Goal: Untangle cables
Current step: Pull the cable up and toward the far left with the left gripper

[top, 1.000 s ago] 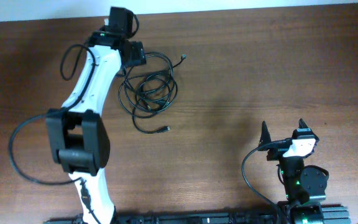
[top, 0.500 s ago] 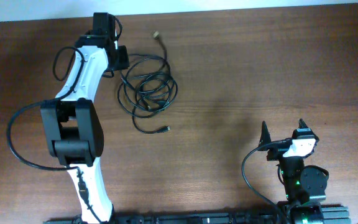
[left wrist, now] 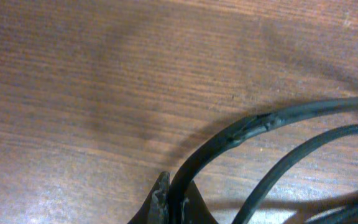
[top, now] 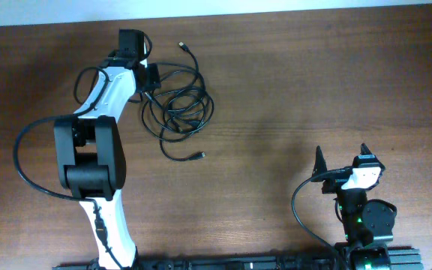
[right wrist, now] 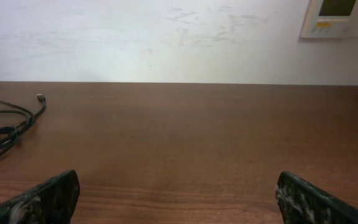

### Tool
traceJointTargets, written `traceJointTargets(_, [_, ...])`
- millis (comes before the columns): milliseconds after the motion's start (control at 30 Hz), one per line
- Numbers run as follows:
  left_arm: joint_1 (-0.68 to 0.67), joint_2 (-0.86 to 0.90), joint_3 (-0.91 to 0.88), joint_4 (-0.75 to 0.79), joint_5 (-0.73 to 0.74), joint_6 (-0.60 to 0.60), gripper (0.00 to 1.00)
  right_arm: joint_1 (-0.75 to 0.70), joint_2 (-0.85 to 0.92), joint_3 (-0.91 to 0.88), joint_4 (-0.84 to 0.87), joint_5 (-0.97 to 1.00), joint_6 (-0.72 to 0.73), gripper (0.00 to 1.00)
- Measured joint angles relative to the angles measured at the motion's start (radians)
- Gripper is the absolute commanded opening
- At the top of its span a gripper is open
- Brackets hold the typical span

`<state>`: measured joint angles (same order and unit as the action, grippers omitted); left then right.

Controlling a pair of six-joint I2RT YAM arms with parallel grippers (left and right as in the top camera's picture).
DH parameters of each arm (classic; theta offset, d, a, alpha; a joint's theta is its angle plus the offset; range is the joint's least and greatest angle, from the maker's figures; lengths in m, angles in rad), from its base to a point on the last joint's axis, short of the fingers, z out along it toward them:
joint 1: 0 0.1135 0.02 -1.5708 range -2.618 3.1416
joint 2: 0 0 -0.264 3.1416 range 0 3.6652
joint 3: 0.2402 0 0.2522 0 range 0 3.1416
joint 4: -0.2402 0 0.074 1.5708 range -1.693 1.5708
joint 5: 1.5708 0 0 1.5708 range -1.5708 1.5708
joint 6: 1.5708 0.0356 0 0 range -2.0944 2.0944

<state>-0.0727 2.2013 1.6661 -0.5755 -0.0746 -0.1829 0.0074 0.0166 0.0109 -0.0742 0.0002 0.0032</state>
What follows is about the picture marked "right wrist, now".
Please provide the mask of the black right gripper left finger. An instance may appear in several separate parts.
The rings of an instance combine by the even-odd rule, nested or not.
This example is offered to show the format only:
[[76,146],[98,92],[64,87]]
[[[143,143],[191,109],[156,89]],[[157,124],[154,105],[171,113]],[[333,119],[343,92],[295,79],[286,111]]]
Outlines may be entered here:
[[75,170],[67,170],[0,204],[0,224],[69,224],[80,183]]

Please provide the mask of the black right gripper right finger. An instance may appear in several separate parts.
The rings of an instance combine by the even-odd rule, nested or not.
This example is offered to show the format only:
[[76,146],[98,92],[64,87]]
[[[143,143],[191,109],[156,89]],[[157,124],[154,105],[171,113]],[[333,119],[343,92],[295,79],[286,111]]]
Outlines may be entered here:
[[288,171],[280,173],[275,198],[285,224],[358,224],[358,209]]

